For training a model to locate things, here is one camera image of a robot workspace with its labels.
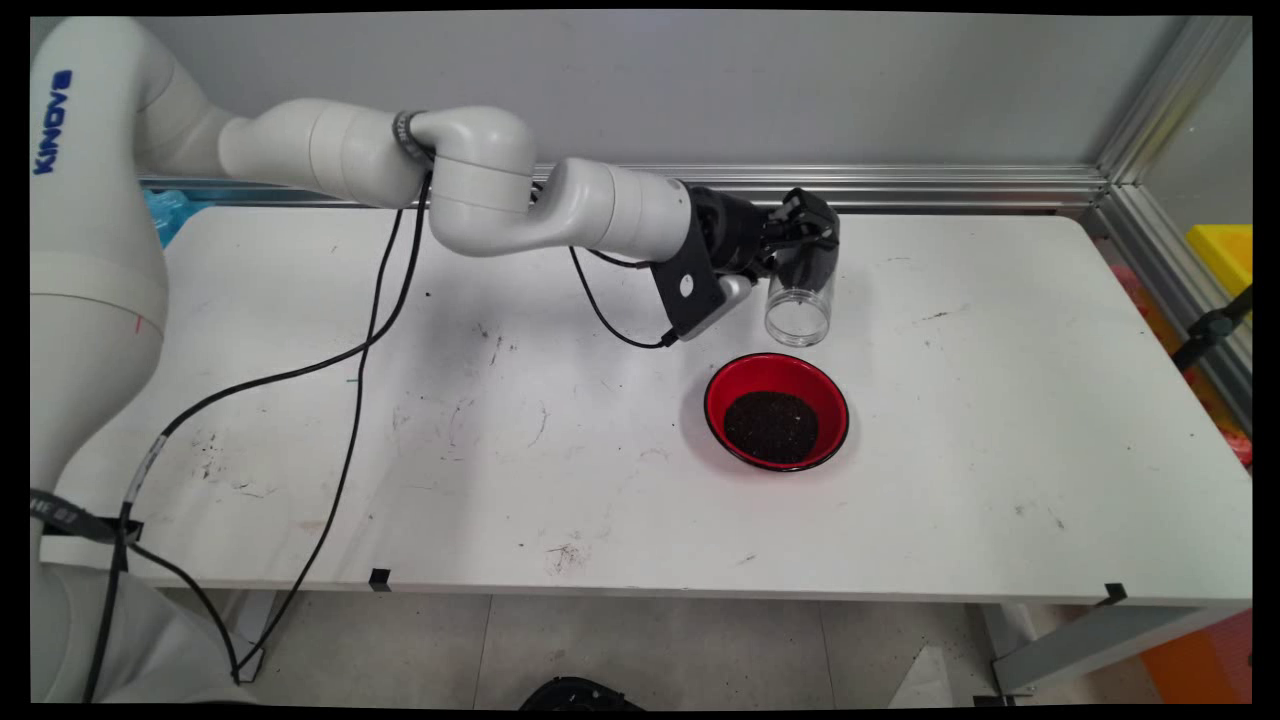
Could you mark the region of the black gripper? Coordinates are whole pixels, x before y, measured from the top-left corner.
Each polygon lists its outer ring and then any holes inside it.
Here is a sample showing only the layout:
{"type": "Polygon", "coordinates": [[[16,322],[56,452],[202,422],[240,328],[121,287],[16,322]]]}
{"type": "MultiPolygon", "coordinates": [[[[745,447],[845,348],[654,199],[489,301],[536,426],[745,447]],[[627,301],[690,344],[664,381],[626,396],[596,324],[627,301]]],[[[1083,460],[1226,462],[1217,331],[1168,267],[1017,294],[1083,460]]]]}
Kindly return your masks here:
{"type": "Polygon", "coordinates": [[[838,247],[838,214],[804,188],[767,214],[753,202],[703,186],[690,188],[694,266],[750,281],[799,281],[801,247],[838,247]],[[772,256],[765,251],[772,249],[772,256]]]}

